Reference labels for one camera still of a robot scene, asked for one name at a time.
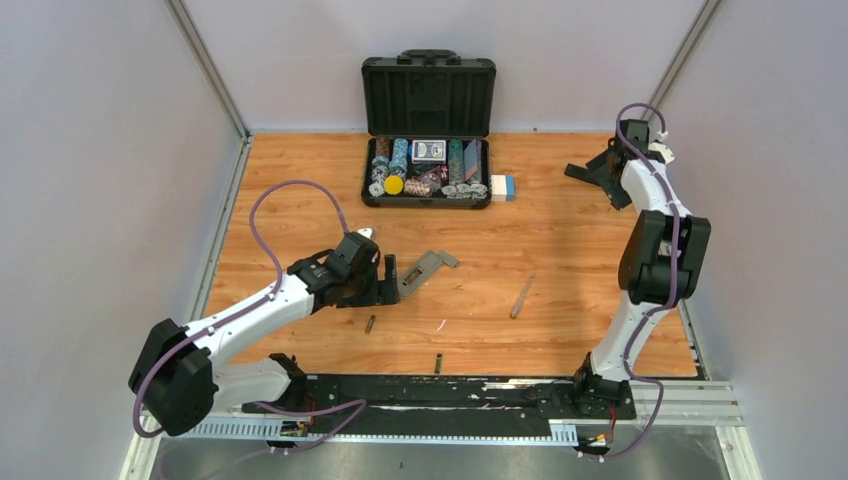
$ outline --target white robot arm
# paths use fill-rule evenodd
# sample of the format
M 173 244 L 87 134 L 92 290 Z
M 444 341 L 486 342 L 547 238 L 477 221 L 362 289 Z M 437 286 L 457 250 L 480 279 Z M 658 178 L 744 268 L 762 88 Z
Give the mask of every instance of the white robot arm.
M 378 280 L 380 252 L 372 236 L 371 229 L 348 232 L 335 250 L 298 260 L 282 276 L 276 294 L 275 281 L 224 311 L 184 327 L 170 319 L 160 322 L 151 329 L 139 355 L 130 389 L 139 395 L 142 382 L 152 373 L 142 402 L 171 436 L 187 432 L 213 410 L 280 400 L 292 375 L 302 375 L 293 361 L 280 355 L 253 364 L 228 362 L 270 332 L 325 306 L 398 303 L 395 258 L 384 257 L 385 276 Z M 220 325 L 228 317 L 232 321 Z M 173 353 L 181 343 L 185 346 Z M 166 363 L 155 369 L 165 355 L 169 356 Z
M 628 366 L 668 309 L 695 291 L 711 231 L 709 221 L 693 216 L 671 188 L 666 165 L 674 154 L 661 141 L 648 141 L 648 123 L 620 120 L 618 126 L 608 148 L 586 168 L 569 165 L 565 171 L 600 186 L 616 209 L 633 203 L 639 214 L 619 265 L 618 311 L 606 336 L 574 375 L 571 400 L 584 415 L 606 414 L 630 395 L 628 381 L 633 376 Z M 666 135 L 661 133 L 660 140 Z M 678 236 L 673 242 L 675 222 Z

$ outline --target white wall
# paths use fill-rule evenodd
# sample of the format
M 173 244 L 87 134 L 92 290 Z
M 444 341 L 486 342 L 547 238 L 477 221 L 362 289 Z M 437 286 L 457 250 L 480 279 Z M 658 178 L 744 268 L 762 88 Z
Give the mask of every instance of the white wall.
M 498 66 L 492 129 L 609 130 L 702 0 L 186 0 L 251 129 L 366 127 L 360 66 L 449 48 Z
M 692 306 L 766 480 L 848 471 L 848 3 L 727 1 L 663 106 L 713 236 Z
M 0 478 L 117 477 L 237 139 L 162 1 L 0 3 Z

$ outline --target case lid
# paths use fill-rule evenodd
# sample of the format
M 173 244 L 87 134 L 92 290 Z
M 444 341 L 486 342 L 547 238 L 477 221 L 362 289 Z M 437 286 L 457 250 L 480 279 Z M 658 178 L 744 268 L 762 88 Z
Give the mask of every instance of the case lid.
M 451 50 L 407 50 L 362 64 L 368 132 L 374 136 L 485 137 L 495 63 Z

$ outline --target poker chip case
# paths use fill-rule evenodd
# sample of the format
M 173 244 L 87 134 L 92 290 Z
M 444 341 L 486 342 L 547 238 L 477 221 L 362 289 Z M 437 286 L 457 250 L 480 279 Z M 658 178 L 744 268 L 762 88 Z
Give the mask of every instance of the poker chip case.
M 489 134 L 495 64 L 486 58 L 460 58 L 451 50 L 407 50 L 397 57 L 371 57 L 362 64 L 368 141 L 362 178 L 362 201 L 370 207 L 481 209 L 489 205 L 491 170 Z M 463 141 L 480 140 L 479 170 L 488 187 L 485 198 L 448 198 L 441 191 L 430 197 L 401 192 L 374 196 L 372 159 L 377 138 Z

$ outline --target wood grain floor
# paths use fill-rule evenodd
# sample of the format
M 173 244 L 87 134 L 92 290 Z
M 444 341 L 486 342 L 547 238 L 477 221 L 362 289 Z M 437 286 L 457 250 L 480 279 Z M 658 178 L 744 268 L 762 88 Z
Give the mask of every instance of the wood grain floor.
M 303 178 L 327 186 L 351 229 L 373 226 L 402 273 L 427 250 L 445 250 L 442 267 L 401 304 L 325 308 L 268 335 L 235 361 L 297 355 L 309 373 L 571 374 L 604 335 L 619 300 L 616 272 L 636 215 L 616 212 L 603 192 L 563 176 L 585 163 L 609 134 L 498 134 L 489 137 L 492 171 L 515 176 L 517 200 L 480 211 L 368 208 L 359 199 L 367 135 L 260 134 L 247 163 L 207 314 L 237 302 L 274 277 L 247 223 L 269 186 Z M 305 186 L 284 188 L 257 214 L 263 238 L 283 265 L 335 247 L 341 229 L 330 202 Z M 520 316 L 509 311 L 531 272 Z M 377 321 L 364 333 L 368 317 Z M 436 331 L 446 320 L 441 331 Z M 654 331 L 636 371 L 693 375 L 683 326 L 673 312 Z

